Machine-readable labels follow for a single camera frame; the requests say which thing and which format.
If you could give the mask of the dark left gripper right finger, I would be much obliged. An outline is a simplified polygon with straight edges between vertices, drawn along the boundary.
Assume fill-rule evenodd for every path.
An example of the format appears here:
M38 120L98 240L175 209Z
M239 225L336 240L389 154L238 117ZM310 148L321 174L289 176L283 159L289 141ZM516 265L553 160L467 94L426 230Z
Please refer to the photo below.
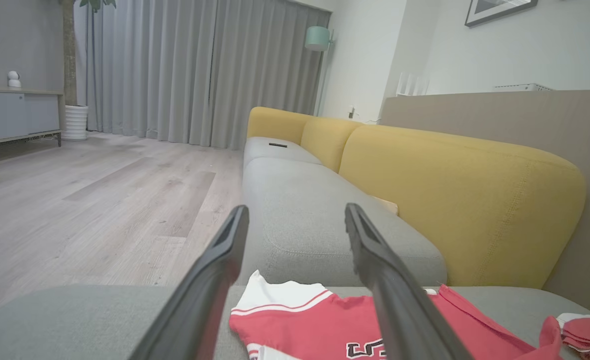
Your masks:
M473 356L357 203L345 207L354 271L373 296L389 360Z

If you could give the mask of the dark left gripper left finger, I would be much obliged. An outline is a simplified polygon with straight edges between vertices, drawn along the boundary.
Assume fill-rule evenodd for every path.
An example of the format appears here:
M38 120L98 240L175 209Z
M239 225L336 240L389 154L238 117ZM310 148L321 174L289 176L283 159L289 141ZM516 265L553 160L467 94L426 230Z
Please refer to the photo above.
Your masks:
M238 205L130 355L132 360L212 360L229 289L240 276L249 208Z

